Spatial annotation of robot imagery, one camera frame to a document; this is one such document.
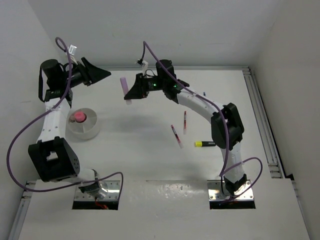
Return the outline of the purple clear highlighter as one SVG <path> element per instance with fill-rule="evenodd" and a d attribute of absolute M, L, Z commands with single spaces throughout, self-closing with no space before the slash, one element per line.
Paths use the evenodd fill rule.
<path fill-rule="evenodd" d="M 121 77 L 120 78 L 120 84 L 121 84 L 121 87 L 122 87 L 123 94 L 125 96 L 129 92 L 127 80 L 126 80 L 125 77 Z M 131 105 L 132 104 L 131 100 L 126 100 L 125 102 L 126 102 L 127 105 Z"/>

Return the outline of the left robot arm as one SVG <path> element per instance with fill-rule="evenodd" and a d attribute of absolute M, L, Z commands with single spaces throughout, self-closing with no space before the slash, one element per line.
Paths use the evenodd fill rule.
<path fill-rule="evenodd" d="M 105 190 L 98 173 L 81 167 L 79 158 L 65 139 L 73 100 L 72 90 L 66 87 L 67 83 L 71 88 L 80 84 L 90 86 L 109 77 L 111 72 L 94 66 L 85 57 L 71 66 L 68 70 L 67 65 L 56 59 L 48 59 L 40 65 L 39 73 L 46 75 L 48 89 L 42 93 L 43 79 L 40 77 L 38 95 L 48 114 L 36 143 L 28 147 L 28 154 L 43 182 L 80 182 L 82 193 L 94 195 Z"/>

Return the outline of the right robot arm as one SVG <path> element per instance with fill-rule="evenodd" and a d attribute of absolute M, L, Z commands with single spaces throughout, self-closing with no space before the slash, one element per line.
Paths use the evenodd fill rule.
<path fill-rule="evenodd" d="M 244 126 L 237 107 L 233 103 L 221 105 L 211 102 L 208 98 L 198 95 L 187 82 L 176 77 L 171 60 L 162 59 L 157 62 L 157 74 L 154 76 L 147 75 L 148 63 L 145 60 L 140 59 L 137 63 L 141 66 L 142 72 L 136 75 L 135 82 L 124 95 L 124 99 L 145 99 L 150 92 L 163 91 L 169 100 L 205 118 L 210 123 L 211 138 L 220 148 L 223 157 L 219 175 L 224 180 L 225 189 L 235 196 L 247 181 L 241 164 Z"/>

